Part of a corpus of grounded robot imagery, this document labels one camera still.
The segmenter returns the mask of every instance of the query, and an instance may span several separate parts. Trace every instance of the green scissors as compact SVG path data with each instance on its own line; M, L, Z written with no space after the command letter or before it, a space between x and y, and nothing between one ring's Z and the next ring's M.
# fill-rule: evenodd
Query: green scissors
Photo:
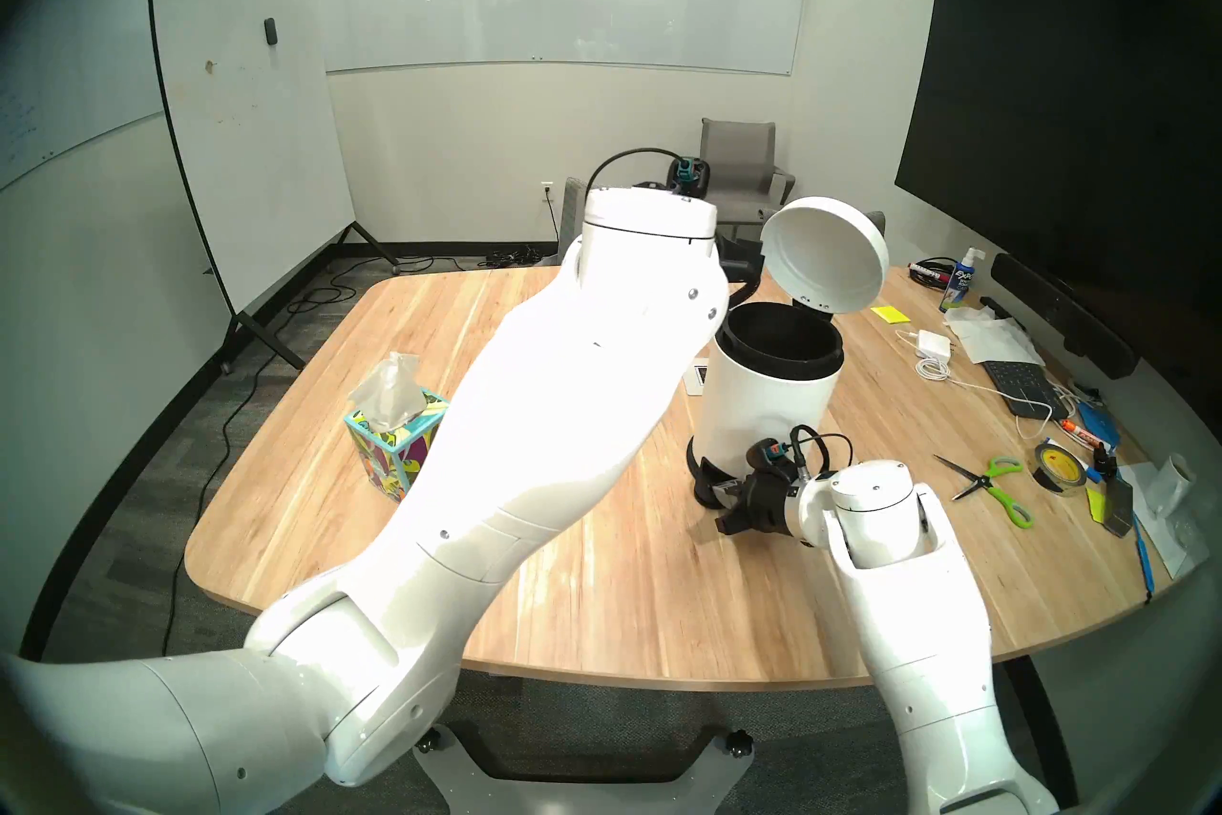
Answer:
M1029 513L1026 510L1024 510L1022 506L1014 502L1009 496L1006 495L1003 490L998 489L997 486L993 486L992 483L993 477L1004 477L1007 473L1022 473L1023 464L1019 461L1014 459L1013 457L993 457L991 461L989 461L989 469L985 470L985 474L981 477L975 473L971 473L970 470L963 469L963 467L960 467L958 463L951 463L951 461L948 461L946 457L938 457L937 453L935 453L934 457L936 459L942 461L951 469L956 470L957 473L962 473L964 477L971 480L971 485L968 486L958 496L952 496L951 502L954 502L956 500L962 500L964 496L968 496L969 494L973 494L981 486L984 486L984 489L989 491L990 496L992 496L995 500L997 500L997 502L1000 502L1002 506L1006 507L1006 514L1009 517L1009 521L1014 523L1014 525L1017 525L1019 529L1030 529L1035 524L1035 519L1031 517L1031 513Z

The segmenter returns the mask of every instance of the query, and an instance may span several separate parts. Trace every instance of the tissue box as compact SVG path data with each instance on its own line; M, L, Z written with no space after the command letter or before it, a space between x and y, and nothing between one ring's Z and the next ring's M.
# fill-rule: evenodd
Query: tissue box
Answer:
M450 407L450 402L444 397L428 389L423 390L428 403L424 412L403 426L385 434L371 431L369 422L359 411L353 411L343 418L348 425L348 434L357 445L357 455L369 481L396 502L402 500L415 483L433 437L437 435L437 425Z

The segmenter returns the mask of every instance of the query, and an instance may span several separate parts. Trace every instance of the black screen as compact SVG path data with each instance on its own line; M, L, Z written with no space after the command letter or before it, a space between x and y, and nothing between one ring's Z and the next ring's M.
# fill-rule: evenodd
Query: black screen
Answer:
M1215 435L1220 44L1190 0L934 0L896 177L1062 283Z

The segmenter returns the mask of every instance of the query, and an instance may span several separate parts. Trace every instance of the gray carpet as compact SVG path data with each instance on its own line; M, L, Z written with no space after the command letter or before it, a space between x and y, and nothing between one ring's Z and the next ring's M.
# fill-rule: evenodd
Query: gray carpet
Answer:
M458 260L464 269L477 261ZM332 270L348 265L352 260L336 260ZM439 261L430 271L452 269L453 264ZM314 286L325 286L329 277L320 276ZM359 297L389 277L390 266L378 260L338 281L351 285ZM309 357L353 304L354 299L303 312L281 337ZM266 358L263 346L247 348L235 360L232 374L213 385L139 477L77 576L53 629L46 661L160 652L171 576L194 523L200 486L225 453L221 424L249 393ZM232 455L209 488L209 499L296 375L280 359L263 370L251 403L229 426ZM183 573L169 652L238 648L251 622L205 598ZM1040 776L1030 734L1003 673L995 673L995 684L1011 744L1019 761ZM726 815L882 815L906 809L898 742L874 688L661 693L464 671L442 718L472 756L501 777L672 778L712 732L743 728L755 737L756 759L719 809ZM321 780L280 811L441 815L447 806L408 755L357 789Z

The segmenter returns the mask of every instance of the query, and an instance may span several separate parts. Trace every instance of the whiteboard cleaner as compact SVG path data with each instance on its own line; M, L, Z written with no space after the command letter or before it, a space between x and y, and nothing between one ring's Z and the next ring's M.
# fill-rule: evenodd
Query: whiteboard cleaner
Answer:
M964 303L968 297L968 288L971 286L971 277L976 274L973 264L978 259L984 258L984 250L975 247L968 249L963 260L956 265L954 271L951 274L951 281L946 283L946 292L942 293L942 304L937 307L941 312L957 309Z

